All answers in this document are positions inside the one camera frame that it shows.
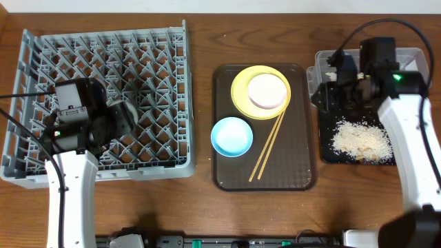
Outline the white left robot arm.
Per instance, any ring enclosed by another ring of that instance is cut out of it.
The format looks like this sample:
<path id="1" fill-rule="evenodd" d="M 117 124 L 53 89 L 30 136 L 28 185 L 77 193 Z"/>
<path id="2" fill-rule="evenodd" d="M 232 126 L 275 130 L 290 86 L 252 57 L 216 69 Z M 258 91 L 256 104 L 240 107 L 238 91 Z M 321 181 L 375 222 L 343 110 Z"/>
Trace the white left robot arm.
<path id="1" fill-rule="evenodd" d="M 99 158 L 111 141 L 131 133 L 136 108 L 115 101 L 93 118 L 47 126 L 40 141 L 49 152 L 48 247 L 95 247 L 94 187 Z"/>

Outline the blue bowl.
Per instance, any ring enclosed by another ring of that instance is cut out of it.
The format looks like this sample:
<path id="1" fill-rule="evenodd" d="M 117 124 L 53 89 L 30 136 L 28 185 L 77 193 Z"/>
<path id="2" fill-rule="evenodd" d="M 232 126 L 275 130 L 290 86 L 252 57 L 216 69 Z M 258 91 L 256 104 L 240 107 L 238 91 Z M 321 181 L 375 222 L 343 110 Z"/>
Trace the blue bowl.
<path id="1" fill-rule="evenodd" d="M 217 153 L 234 158 L 242 156 L 250 149 L 254 134 L 250 125 L 243 119 L 227 117 L 215 123 L 210 138 Z"/>

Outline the pile of cooked rice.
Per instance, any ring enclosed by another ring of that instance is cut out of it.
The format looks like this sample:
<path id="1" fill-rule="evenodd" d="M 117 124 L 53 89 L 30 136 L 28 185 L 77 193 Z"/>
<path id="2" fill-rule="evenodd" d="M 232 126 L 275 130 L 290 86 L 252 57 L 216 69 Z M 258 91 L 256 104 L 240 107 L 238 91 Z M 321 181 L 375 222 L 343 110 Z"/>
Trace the pile of cooked rice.
<path id="1" fill-rule="evenodd" d="M 337 122 L 336 133 L 331 138 L 331 150 L 337 155 L 348 155 L 356 161 L 387 162 L 393 158 L 393 150 L 384 129 L 367 122 Z"/>

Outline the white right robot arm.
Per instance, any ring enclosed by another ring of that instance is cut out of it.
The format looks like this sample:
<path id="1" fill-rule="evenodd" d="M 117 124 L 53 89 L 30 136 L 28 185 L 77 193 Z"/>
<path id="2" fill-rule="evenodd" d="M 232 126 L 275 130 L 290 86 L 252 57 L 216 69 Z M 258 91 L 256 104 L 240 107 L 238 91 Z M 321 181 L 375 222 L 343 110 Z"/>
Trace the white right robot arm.
<path id="1" fill-rule="evenodd" d="M 440 246 L 440 144 L 431 120 L 427 84 L 418 71 L 375 69 L 366 79 L 338 72 L 318 85 L 311 102 L 325 111 L 375 107 L 389 137 L 403 196 L 403 215 L 377 231 L 350 229 L 345 247 Z"/>

